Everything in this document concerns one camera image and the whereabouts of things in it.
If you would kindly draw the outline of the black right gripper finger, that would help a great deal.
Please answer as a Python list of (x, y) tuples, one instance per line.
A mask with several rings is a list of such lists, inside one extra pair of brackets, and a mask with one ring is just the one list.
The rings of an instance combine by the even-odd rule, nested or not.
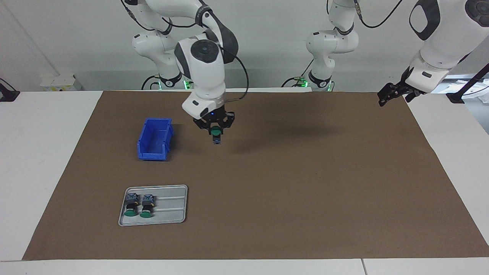
[(203, 120), (203, 119), (200, 119), (200, 120), (193, 119), (193, 122), (194, 122), (194, 124), (197, 125), (197, 127), (199, 127), (199, 129), (207, 130), (208, 134), (212, 135), (211, 127), (212, 127), (213, 122), (211, 122), (209, 120)]
[(235, 120), (234, 112), (224, 112), (219, 122), (219, 127), (221, 132), (220, 134), (223, 134), (226, 128), (230, 128), (234, 120)]

